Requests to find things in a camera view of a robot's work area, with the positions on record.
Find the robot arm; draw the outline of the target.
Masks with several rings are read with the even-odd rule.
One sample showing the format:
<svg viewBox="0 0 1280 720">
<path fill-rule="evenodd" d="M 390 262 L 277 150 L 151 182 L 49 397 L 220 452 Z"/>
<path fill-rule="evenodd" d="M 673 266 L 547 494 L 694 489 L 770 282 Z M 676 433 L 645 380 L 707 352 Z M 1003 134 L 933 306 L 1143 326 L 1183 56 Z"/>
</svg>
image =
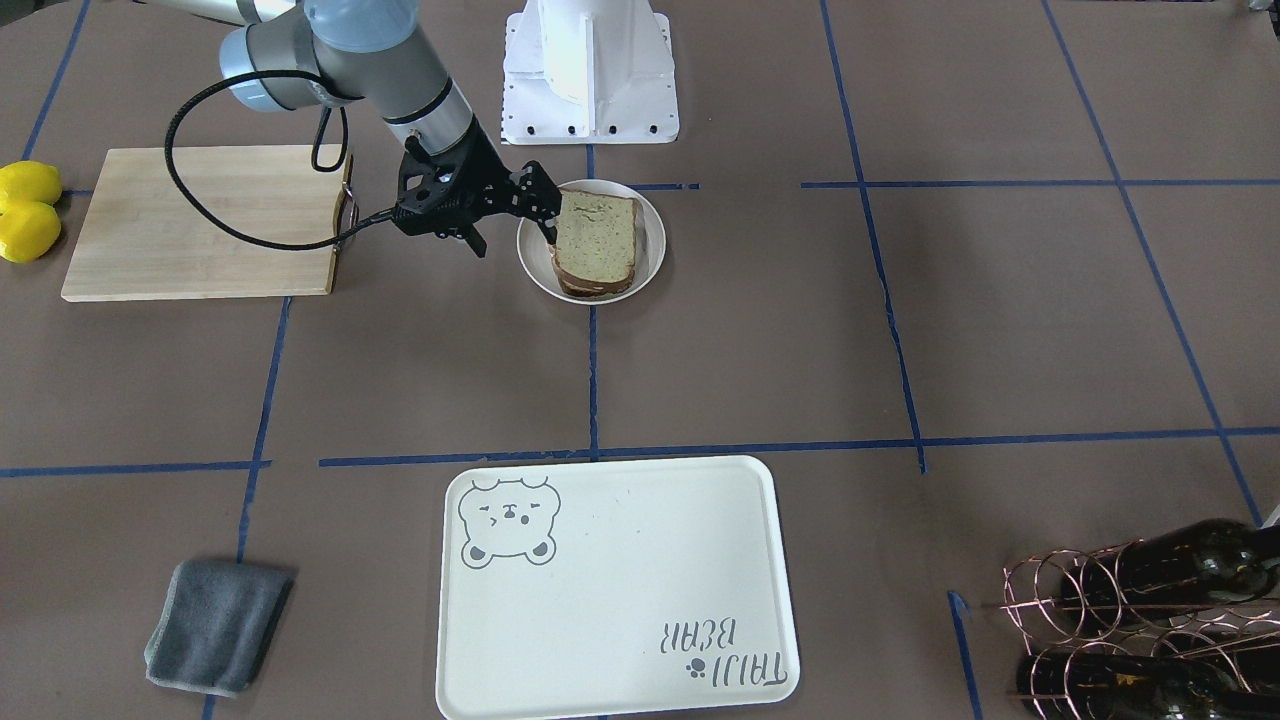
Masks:
<svg viewBox="0 0 1280 720">
<path fill-rule="evenodd" d="M 174 142 L 182 122 L 202 101 L 230 90 L 257 111 L 340 111 L 362 100 L 372 104 L 404 154 L 396 202 L 356 222 L 353 232 L 389 222 L 407 236 L 460 240 L 483 258 L 486 242 L 476 224 L 507 214 L 532 222 L 556 243 L 559 187 L 536 161 L 518 170 L 506 167 L 430 44 L 416 1 L 297 1 L 274 17 L 241 1 L 237 10 L 242 24 L 220 47 L 221 79 L 179 108 L 163 145 L 177 191 L 218 229 L 268 246 L 216 219 L 177 168 Z"/>
</svg>

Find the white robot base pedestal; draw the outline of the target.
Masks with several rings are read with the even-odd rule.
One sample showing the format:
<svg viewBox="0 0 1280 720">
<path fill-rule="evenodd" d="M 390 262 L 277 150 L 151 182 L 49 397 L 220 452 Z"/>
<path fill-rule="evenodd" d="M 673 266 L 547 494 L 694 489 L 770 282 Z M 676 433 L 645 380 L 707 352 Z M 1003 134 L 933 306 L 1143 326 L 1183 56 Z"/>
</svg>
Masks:
<svg viewBox="0 0 1280 720">
<path fill-rule="evenodd" d="M 669 18 L 649 1 L 527 1 L 506 18 L 500 140 L 672 143 Z"/>
</svg>

